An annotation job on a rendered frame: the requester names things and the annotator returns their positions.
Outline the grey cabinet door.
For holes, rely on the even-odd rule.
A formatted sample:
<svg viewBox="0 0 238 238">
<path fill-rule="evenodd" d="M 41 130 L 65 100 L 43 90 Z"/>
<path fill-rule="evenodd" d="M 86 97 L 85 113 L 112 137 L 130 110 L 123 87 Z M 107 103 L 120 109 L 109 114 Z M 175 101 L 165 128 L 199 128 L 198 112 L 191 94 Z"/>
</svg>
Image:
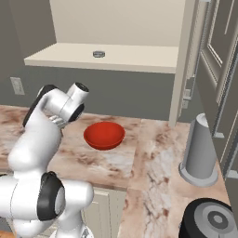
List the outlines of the grey cabinet door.
<svg viewBox="0 0 238 238">
<path fill-rule="evenodd" d="M 210 0 L 196 74 L 222 180 L 238 220 L 238 0 Z"/>
</svg>

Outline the grey cylindrical canister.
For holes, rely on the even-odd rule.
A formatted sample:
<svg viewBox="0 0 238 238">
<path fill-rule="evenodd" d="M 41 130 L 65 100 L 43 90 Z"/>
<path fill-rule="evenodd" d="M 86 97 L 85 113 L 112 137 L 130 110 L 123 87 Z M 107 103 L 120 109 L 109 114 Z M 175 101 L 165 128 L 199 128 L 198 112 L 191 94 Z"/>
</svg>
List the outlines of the grey cylindrical canister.
<svg viewBox="0 0 238 238">
<path fill-rule="evenodd" d="M 218 181 L 217 154 L 205 114 L 191 122 L 183 161 L 178 166 L 181 177 L 191 185 L 209 187 Z"/>
</svg>

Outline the red bowl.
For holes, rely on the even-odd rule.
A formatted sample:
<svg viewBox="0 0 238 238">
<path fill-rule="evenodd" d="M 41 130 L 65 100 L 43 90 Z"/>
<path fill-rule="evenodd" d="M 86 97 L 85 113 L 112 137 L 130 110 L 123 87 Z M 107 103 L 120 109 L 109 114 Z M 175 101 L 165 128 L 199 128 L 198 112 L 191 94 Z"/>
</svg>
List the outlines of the red bowl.
<svg viewBox="0 0 238 238">
<path fill-rule="evenodd" d="M 88 126 L 84 132 L 86 143 L 94 149 L 107 151 L 121 144 L 125 130 L 113 122 L 99 122 Z"/>
</svg>

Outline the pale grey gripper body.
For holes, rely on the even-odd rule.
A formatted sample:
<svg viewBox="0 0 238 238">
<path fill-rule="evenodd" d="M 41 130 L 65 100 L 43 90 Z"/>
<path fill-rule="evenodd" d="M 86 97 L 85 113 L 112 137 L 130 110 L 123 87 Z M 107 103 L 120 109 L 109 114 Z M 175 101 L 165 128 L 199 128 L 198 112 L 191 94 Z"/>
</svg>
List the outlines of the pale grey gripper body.
<svg viewBox="0 0 238 238">
<path fill-rule="evenodd" d="M 63 129 L 67 123 L 64 122 L 60 117 L 58 117 L 57 115 L 52 115 L 49 117 L 49 120 L 52 121 L 57 127 L 59 127 L 60 129 Z"/>
</svg>

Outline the beige open wall cabinet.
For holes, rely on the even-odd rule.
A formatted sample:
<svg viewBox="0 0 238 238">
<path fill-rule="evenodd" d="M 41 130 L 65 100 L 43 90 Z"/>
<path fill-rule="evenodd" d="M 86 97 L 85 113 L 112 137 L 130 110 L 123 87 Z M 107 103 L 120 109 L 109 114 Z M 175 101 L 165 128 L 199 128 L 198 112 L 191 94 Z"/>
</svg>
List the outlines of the beige open wall cabinet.
<svg viewBox="0 0 238 238">
<path fill-rule="evenodd" d="M 179 70 L 182 22 L 190 0 L 9 0 L 28 67 L 93 73 Z M 105 51 L 94 58 L 93 51 Z"/>
</svg>

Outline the beige base cabinet door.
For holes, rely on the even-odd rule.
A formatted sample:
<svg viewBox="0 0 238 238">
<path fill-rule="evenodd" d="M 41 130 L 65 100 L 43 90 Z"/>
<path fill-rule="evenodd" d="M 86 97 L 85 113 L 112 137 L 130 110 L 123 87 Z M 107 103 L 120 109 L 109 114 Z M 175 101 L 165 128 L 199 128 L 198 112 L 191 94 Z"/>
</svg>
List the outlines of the beige base cabinet door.
<svg viewBox="0 0 238 238">
<path fill-rule="evenodd" d="M 126 191 L 94 188 L 91 205 L 82 211 L 82 217 L 94 238 L 117 238 Z"/>
</svg>

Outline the black round appliance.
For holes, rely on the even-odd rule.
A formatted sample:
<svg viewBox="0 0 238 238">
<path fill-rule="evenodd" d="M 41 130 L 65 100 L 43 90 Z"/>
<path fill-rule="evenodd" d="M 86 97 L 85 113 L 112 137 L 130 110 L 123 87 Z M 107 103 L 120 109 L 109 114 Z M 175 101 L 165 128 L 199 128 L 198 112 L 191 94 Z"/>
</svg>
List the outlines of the black round appliance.
<svg viewBox="0 0 238 238">
<path fill-rule="evenodd" d="M 231 207 L 212 198 L 191 201 L 184 210 L 178 238 L 238 238 Z"/>
</svg>

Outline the grey cabinet hinge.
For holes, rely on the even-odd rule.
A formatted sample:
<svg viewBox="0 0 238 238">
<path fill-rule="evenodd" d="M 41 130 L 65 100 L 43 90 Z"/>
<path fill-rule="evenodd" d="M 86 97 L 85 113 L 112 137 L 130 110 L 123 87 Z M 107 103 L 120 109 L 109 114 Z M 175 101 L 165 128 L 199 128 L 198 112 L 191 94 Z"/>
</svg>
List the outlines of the grey cabinet hinge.
<svg viewBox="0 0 238 238">
<path fill-rule="evenodd" d="M 190 79 L 186 81 L 186 86 L 185 86 L 183 100 L 182 100 L 183 109 L 187 109 L 189 102 L 192 100 L 194 86 L 195 86 L 195 78 L 191 77 Z"/>
</svg>

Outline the white wall outlet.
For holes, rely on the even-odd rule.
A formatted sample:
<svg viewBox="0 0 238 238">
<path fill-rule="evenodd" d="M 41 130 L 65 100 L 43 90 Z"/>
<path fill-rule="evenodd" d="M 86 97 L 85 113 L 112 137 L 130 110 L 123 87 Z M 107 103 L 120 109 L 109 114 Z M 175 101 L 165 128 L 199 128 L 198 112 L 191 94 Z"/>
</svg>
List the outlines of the white wall outlet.
<svg viewBox="0 0 238 238">
<path fill-rule="evenodd" d="M 24 88 L 21 82 L 21 79 L 18 77 L 11 77 L 10 78 L 11 84 L 13 86 L 13 90 L 16 95 L 24 95 Z"/>
</svg>

